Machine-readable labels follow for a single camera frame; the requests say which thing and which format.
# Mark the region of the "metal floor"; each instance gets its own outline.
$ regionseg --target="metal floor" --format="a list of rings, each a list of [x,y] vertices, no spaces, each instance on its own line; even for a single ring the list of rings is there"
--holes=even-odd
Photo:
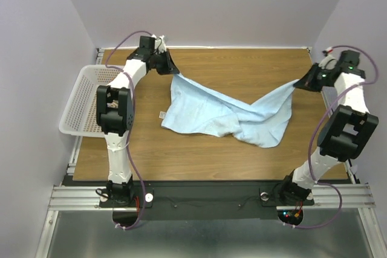
[[[336,210],[305,210],[304,225]],[[144,221],[132,231],[114,228],[110,211],[59,213],[48,257],[373,257],[355,208],[317,230],[294,230],[279,221]]]

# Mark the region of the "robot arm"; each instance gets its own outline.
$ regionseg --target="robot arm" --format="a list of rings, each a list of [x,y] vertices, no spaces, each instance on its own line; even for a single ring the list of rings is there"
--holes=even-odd
[[[104,194],[120,206],[133,199],[132,172],[128,163],[128,135],[133,126],[133,89],[149,70],[160,75],[178,74],[162,37],[140,37],[140,46],[131,53],[123,71],[106,86],[97,88],[97,124],[101,126],[108,147],[109,176]],[[126,75],[133,81],[133,87]]]
[[[323,86],[333,86],[340,95],[349,87],[364,82],[365,73],[359,70],[359,53],[343,51],[339,60],[329,53],[320,63],[315,63],[309,72],[294,87],[321,92]],[[363,86],[345,94],[336,110],[322,128],[317,148],[311,155],[314,176],[319,180],[329,169],[357,158],[374,132],[379,120],[369,113],[365,105]],[[284,200],[304,201],[315,185],[308,160],[286,176],[280,188]]]

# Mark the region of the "cloth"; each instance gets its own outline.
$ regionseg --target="cloth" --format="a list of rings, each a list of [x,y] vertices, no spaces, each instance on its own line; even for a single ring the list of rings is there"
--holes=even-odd
[[[294,80],[251,105],[174,75],[171,105],[161,126],[181,134],[202,133],[236,139],[260,147],[279,144],[291,117]]]

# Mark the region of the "black cable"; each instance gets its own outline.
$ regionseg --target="black cable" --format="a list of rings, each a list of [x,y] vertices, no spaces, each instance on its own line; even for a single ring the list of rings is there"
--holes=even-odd
[[[336,60],[336,59],[330,59],[330,60],[325,64],[325,66],[323,67],[323,69],[325,69],[325,68],[327,67],[327,65],[328,65],[330,62],[332,62],[333,60]]]
[[[96,189],[96,194],[105,198],[105,199],[110,199],[108,195],[105,195],[102,193],[102,189]]]
[[[239,203],[238,207],[239,210],[242,209],[248,202],[252,201],[260,201],[261,198],[259,196],[249,196],[248,198],[245,198],[241,203]]]
[[[160,39],[161,42],[160,42],[160,44],[158,45],[158,47],[155,49],[155,51],[153,52],[154,54],[157,53],[158,48],[160,48],[161,44],[163,43],[163,40],[162,40],[160,37],[156,37],[156,40],[158,40],[158,39]]]
[[[272,188],[272,192],[270,193],[272,196],[275,195],[275,190],[277,188],[277,186],[279,186],[281,184],[281,182],[277,183],[273,188]]]

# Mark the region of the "towel tag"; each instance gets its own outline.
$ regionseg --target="towel tag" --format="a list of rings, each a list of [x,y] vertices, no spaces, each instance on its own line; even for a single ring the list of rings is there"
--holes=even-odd
[[[160,119],[164,119],[165,118],[165,112],[163,112],[163,111],[160,111],[160,114],[158,115],[158,117],[160,118]]]

